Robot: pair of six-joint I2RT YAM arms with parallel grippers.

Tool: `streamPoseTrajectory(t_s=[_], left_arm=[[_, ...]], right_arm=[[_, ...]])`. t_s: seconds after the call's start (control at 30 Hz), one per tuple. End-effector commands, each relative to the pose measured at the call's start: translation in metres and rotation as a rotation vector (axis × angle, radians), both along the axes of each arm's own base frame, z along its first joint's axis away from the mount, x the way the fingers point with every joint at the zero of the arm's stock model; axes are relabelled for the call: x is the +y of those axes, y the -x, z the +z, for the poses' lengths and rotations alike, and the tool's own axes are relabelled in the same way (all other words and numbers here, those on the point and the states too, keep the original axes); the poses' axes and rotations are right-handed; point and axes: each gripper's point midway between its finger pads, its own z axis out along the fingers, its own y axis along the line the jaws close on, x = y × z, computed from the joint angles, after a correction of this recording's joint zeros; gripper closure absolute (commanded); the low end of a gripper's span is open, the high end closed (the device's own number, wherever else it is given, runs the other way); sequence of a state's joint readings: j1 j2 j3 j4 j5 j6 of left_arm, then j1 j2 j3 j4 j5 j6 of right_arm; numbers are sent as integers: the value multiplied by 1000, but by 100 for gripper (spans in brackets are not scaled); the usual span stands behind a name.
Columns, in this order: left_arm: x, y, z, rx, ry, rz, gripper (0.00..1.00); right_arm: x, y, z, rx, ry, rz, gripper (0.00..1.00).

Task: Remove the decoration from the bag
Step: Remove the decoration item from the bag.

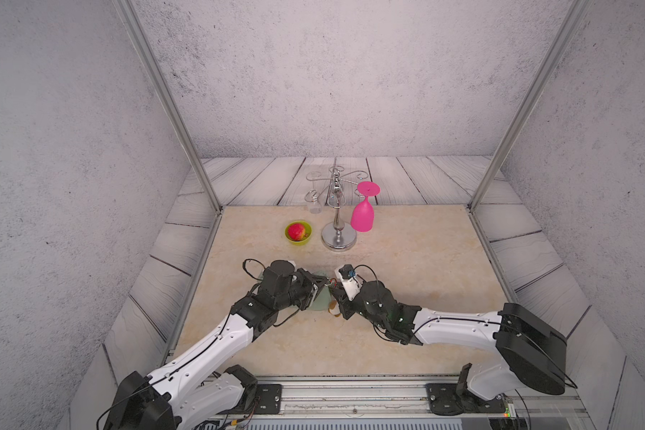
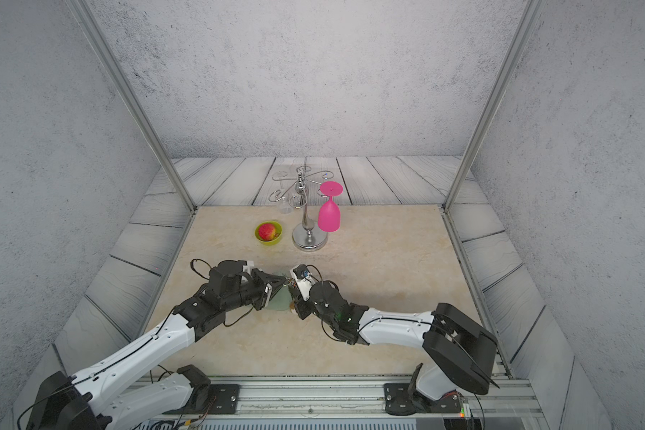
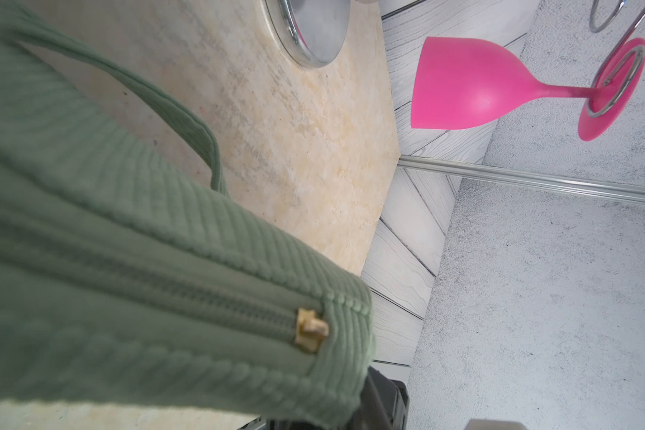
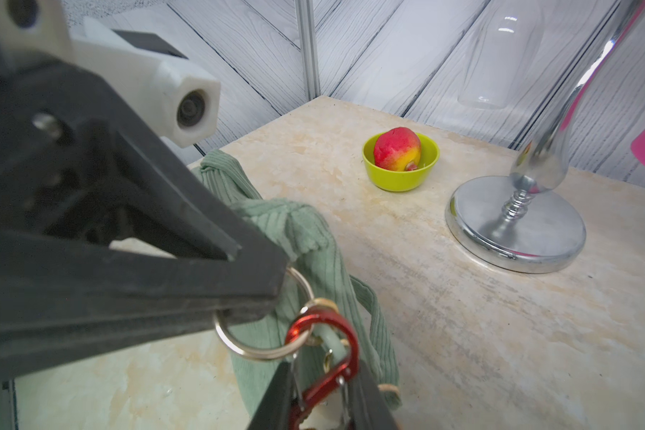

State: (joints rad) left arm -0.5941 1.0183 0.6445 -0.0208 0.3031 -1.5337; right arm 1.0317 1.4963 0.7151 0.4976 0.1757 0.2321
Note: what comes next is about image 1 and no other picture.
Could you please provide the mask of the brown white plush keychain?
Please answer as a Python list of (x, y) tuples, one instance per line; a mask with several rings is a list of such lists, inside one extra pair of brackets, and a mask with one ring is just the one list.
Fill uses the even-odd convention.
[(328, 313), (334, 317), (341, 317), (339, 297), (345, 294), (345, 290), (337, 279), (331, 278), (327, 283), (327, 290), (330, 294)]

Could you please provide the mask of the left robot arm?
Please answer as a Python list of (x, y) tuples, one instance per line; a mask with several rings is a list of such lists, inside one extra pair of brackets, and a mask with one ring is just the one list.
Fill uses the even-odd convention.
[(280, 311), (308, 309), (330, 282), (290, 261), (272, 262), (202, 340), (146, 376), (129, 374), (96, 427), (193, 429), (221, 414), (252, 417), (260, 401), (257, 378), (223, 364), (276, 326)]

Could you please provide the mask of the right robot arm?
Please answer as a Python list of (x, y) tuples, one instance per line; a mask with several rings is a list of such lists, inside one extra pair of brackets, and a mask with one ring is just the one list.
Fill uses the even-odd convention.
[(381, 281), (354, 278), (333, 283), (331, 295), (344, 318), (364, 317), (390, 342), (495, 353), (493, 361), (467, 364), (460, 373), (463, 389), (482, 401), (521, 387), (548, 395), (565, 391), (567, 339), (524, 306), (506, 303), (497, 312), (446, 313), (402, 304)]

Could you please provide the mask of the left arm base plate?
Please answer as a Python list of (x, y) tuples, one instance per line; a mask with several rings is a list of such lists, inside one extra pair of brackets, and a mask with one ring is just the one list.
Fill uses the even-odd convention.
[(281, 411), (283, 387), (278, 383), (258, 383), (245, 388), (236, 406), (229, 414), (278, 415)]

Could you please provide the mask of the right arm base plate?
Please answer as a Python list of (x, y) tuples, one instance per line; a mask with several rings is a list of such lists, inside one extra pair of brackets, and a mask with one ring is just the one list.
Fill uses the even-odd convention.
[(484, 401), (457, 383), (428, 383), (426, 397), (430, 412), (437, 416), (454, 417), (462, 414), (503, 414), (507, 406), (502, 399)]

